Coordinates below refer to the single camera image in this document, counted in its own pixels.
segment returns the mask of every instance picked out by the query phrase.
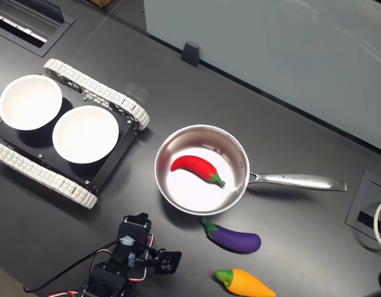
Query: saucepan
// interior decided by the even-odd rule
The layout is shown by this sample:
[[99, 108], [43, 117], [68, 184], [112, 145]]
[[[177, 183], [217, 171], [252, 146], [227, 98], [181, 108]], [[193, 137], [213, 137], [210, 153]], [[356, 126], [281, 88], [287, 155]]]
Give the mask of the saucepan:
[[[184, 155], [210, 162], [225, 181], [223, 187], [206, 183], [187, 170], [171, 171]], [[225, 130], [194, 125], [174, 132], [157, 152], [154, 174], [162, 195], [177, 209], [193, 215], [214, 215], [231, 208], [253, 183], [270, 183], [321, 191], [345, 191], [343, 181], [307, 174], [259, 174], [250, 172], [240, 142]]]

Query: toy yellow pepper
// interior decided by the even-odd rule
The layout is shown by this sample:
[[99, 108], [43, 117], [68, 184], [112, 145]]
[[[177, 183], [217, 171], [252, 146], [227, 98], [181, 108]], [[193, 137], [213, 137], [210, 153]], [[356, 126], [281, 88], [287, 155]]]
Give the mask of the toy yellow pepper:
[[247, 297], [275, 297], [259, 279], [241, 269], [217, 270], [215, 277], [232, 293]]

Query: red chili pepper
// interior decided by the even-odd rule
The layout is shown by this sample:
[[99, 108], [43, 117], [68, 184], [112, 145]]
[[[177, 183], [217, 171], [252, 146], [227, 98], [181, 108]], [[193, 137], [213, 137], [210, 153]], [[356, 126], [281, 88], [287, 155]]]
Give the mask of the red chili pepper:
[[200, 157], [179, 157], [171, 165], [171, 171], [176, 169], [188, 170], [209, 183], [217, 184], [219, 187], [225, 185], [225, 182], [219, 177], [216, 168], [210, 162]]

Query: purple eggplant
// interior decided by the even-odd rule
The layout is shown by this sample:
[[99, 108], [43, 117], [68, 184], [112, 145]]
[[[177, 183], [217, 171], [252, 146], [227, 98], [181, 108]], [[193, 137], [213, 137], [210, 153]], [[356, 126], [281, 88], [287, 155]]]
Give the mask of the purple eggplant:
[[205, 218], [203, 218], [201, 222], [204, 225], [208, 238], [213, 243], [232, 252], [249, 254], [259, 250], [262, 244], [260, 237], [254, 233], [231, 231], [213, 224]]

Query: dark gray table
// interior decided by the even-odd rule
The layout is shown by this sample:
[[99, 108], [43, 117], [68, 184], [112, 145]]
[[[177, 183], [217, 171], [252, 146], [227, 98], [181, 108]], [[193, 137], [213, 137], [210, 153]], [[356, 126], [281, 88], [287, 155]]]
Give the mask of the dark gray table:
[[[62, 1], [77, 20], [45, 59], [0, 37], [0, 93], [12, 79], [41, 72], [44, 61], [58, 58], [111, 88], [132, 90], [151, 116], [92, 210], [46, 196], [0, 164], [0, 267], [24, 285], [37, 286], [115, 238], [123, 215], [147, 212], [155, 247], [182, 251], [183, 257], [175, 275], [149, 274], [138, 296], [228, 296], [212, 273], [231, 268], [249, 271], [278, 296], [377, 296], [381, 252], [360, 241], [372, 249], [377, 242], [344, 221], [363, 171], [381, 175], [381, 156], [205, 67], [185, 64], [144, 36], [142, 22], [123, 18], [133, 16], [131, 5], [123, 1], [105, 19], [82, 1]], [[16, 67], [9, 71], [13, 61]], [[250, 186], [238, 204], [211, 220], [258, 233], [262, 247], [250, 255], [224, 251], [206, 239], [198, 218], [168, 204], [154, 181], [161, 143], [191, 124], [233, 134], [253, 171], [329, 176], [346, 181], [348, 191]], [[42, 293], [78, 288], [88, 265]]]

